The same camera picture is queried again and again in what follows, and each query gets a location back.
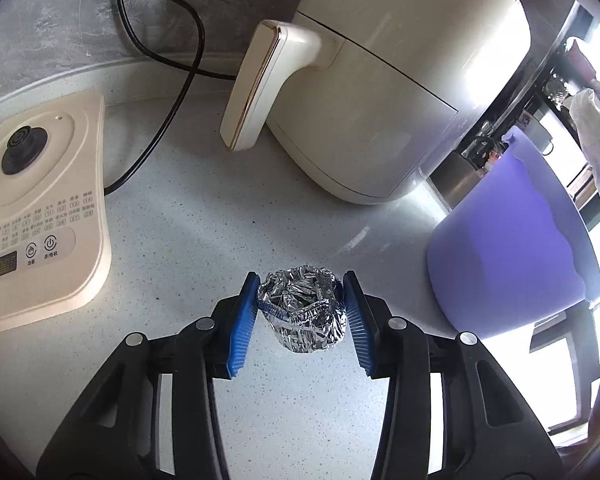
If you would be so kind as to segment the aluminium foil cup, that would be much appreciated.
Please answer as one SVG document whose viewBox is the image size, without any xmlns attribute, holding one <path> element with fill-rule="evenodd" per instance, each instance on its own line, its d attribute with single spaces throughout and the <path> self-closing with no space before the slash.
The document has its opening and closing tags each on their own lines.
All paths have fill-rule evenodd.
<svg viewBox="0 0 600 480">
<path fill-rule="evenodd" d="M 270 272 L 259 286 L 258 301 L 276 339 L 291 352 L 328 350 L 346 334 L 342 284 L 322 266 Z"/>
</svg>

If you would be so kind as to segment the purple plastic trash bin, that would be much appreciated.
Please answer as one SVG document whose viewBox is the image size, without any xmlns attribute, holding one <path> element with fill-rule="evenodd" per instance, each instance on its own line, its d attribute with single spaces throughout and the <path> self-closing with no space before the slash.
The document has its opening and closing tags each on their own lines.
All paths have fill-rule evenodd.
<svg viewBox="0 0 600 480">
<path fill-rule="evenodd" d="M 577 207 L 520 129 L 434 229 L 432 291 L 459 332 L 489 338 L 600 299 L 600 266 Z"/>
</svg>

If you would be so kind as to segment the cream induction cooker base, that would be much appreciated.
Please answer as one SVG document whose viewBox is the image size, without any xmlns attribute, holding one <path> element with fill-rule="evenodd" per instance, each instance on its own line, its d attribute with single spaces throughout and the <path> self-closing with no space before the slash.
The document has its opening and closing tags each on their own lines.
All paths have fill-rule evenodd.
<svg viewBox="0 0 600 480">
<path fill-rule="evenodd" d="M 85 90 L 0 124 L 0 333 L 85 306 L 108 278 L 104 118 Z"/>
</svg>

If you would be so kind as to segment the cream air fryer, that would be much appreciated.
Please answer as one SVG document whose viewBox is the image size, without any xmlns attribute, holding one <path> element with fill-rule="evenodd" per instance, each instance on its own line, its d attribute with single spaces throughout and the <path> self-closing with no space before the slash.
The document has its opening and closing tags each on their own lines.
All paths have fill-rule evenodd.
<svg viewBox="0 0 600 480">
<path fill-rule="evenodd" d="M 392 202 L 457 147 L 530 42 L 520 0 L 301 0 L 254 31 L 220 135 L 238 152 L 268 129 L 333 196 Z"/>
</svg>

